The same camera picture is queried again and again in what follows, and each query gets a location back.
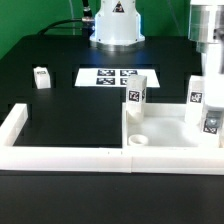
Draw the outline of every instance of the black tabletop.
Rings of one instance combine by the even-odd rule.
[[[27,36],[0,61],[0,120],[27,103],[15,145],[121,147],[121,88],[75,87],[79,68],[153,68],[161,88],[147,102],[185,103],[200,55],[187,38],[147,37],[130,53],[91,49],[73,36]],[[33,68],[46,66],[51,89],[38,90]],[[20,223],[218,224],[224,177],[175,174],[0,172],[0,219]]]
[[[37,66],[47,67],[51,89],[36,88]],[[161,87],[147,89],[147,102],[185,103],[190,75],[200,75],[200,55],[184,37],[147,37],[144,48],[129,53],[90,48],[83,37],[24,37],[0,61],[0,120],[8,105],[29,108],[15,145],[121,147],[125,88],[74,87],[80,68],[97,67],[155,69]]]

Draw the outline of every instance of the small white cube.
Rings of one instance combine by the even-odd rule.
[[[34,79],[38,89],[51,88],[50,75],[46,68],[34,68]]]

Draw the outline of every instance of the printed marker sheet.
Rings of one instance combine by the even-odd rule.
[[[79,69],[75,86],[126,87],[130,75],[147,76],[147,87],[160,87],[153,69]]]

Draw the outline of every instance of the white border frame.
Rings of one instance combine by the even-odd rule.
[[[16,104],[0,127],[0,169],[25,171],[224,174],[224,149],[15,147],[28,118]]]

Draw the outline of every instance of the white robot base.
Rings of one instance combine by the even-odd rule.
[[[90,46],[108,51],[130,51],[144,46],[141,17],[133,0],[101,0]]]

